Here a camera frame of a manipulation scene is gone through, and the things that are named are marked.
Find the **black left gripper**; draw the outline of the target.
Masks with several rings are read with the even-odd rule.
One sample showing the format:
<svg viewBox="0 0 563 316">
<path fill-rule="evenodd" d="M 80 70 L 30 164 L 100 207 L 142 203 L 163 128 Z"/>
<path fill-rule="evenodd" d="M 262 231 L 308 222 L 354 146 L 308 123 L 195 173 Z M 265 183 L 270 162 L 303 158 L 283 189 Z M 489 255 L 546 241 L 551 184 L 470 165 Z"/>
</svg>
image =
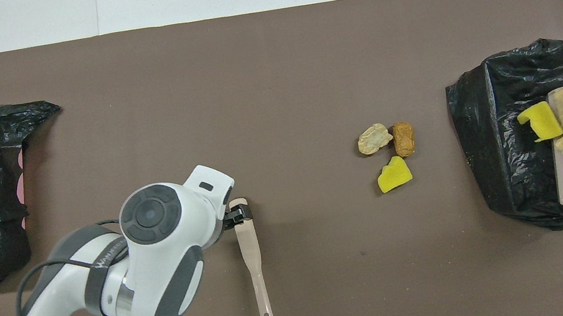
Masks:
<svg viewBox="0 0 563 316">
<path fill-rule="evenodd" d="M 252 211 L 249 206 L 234 208 L 225 212 L 223 220 L 224 231 L 234 228 L 245 221 L 252 220 Z"/>
</svg>

